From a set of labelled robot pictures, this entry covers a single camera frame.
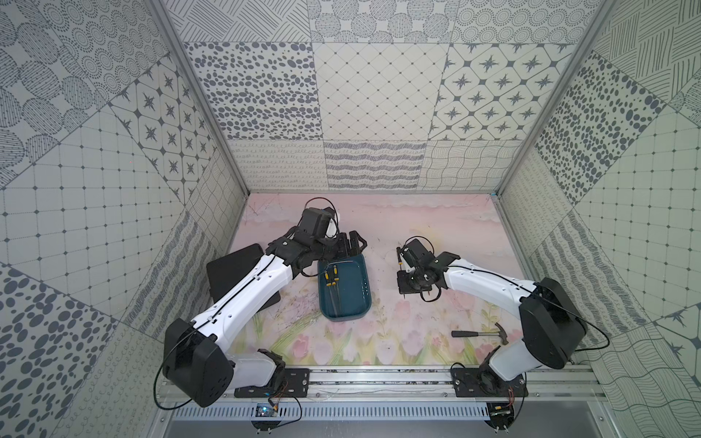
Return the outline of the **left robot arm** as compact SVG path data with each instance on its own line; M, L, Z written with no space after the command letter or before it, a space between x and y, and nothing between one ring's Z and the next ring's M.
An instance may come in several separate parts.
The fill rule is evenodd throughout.
M235 338L259 310L313 263L354 257L365 250L357 231L343 233L334 208L310 207L296 226L272 241L255 266L208 310L191 320L176 319L166 330L158 374L201 407L227 390L259 388L282 392L286 363L272 351L232 356Z

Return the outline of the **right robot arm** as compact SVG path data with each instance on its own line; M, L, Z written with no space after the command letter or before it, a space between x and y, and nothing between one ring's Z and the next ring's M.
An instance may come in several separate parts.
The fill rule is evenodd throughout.
M512 279L450 252L434 255L417 238L398 247L397 255L402 264L397 273L402 295L421 295L433 288L467 293L520 322L521 338L496 348L480 365L482 383L497 388L540 367L560 370L587 334L584 318L552 278Z

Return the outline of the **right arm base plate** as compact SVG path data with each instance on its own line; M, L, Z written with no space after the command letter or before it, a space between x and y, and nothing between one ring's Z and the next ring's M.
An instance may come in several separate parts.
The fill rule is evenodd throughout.
M449 372L458 398L518 398L529 395L526 379L522 375L511 381L503 381L492 370L466 368L458 364Z

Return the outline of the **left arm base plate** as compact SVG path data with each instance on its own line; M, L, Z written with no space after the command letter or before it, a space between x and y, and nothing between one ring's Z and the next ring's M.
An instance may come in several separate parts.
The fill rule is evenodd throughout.
M262 387L248 386L235 389L237 399L253 398L306 398L310 385L310 369L291 368L274 372L268 383Z

